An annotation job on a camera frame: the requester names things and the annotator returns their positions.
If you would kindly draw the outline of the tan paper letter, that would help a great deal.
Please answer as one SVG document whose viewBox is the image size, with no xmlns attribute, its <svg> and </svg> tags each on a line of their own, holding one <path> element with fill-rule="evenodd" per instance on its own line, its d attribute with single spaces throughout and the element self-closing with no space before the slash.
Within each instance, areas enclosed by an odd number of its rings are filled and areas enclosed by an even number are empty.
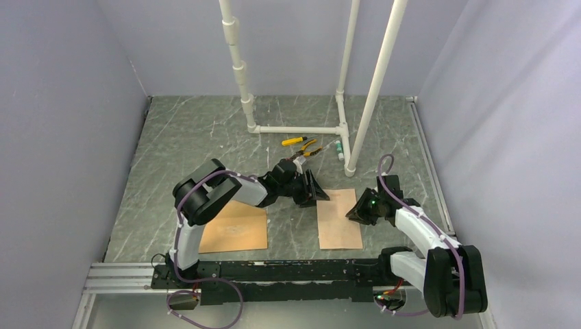
<svg viewBox="0 0 581 329">
<path fill-rule="evenodd" d="M 353 188 L 324 190 L 329 200 L 317 202 L 317 225 L 321 249 L 363 249 L 360 224 L 346 214 L 356 205 Z"/>
</svg>

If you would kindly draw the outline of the brown paper envelope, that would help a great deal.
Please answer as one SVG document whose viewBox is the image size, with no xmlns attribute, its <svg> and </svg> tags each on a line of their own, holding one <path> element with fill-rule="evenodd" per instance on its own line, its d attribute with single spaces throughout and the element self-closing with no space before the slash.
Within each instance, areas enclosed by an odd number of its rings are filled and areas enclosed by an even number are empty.
<svg viewBox="0 0 581 329">
<path fill-rule="evenodd" d="M 238 252 L 268 248 L 267 211 L 230 201 L 206 224 L 199 252 Z"/>
</svg>

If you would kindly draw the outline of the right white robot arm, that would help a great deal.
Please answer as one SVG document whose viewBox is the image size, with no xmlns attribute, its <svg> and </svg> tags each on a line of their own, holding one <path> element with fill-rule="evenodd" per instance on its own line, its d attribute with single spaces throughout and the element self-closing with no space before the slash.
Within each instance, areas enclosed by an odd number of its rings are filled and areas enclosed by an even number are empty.
<svg viewBox="0 0 581 329">
<path fill-rule="evenodd" d="M 375 189 L 366 188 L 346 217 L 364 225 L 387 220 L 415 245 L 384 248 L 373 266 L 385 284 L 399 279 L 418 289 L 435 317 L 483 313 L 488 296 L 482 255 L 462 245 L 427 218 L 420 204 L 405 198 L 397 175 L 381 175 Z"/>
</svg>

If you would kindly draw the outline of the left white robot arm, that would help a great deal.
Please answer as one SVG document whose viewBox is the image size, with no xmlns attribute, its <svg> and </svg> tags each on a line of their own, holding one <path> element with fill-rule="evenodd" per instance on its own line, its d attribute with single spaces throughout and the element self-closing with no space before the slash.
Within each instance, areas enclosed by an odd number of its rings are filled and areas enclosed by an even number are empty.
<svg viewBox="0 0 581 329">
<path fill-rule="evenodd" d="M 265 208 L 279 197 L 289 197 L 301 208 L 316 206 L 330 197 L 310 170 L 294 160 L 280 160 L 262 176 L 245 176 L 229 170 L 215 158 L 177 183 L 172 191 L 177 227 L 168 251 L 170 279 L 178 287 L 191 286 L 197 278 L 201 239 L 205 226 L 230 201 Z"/>
</svg>

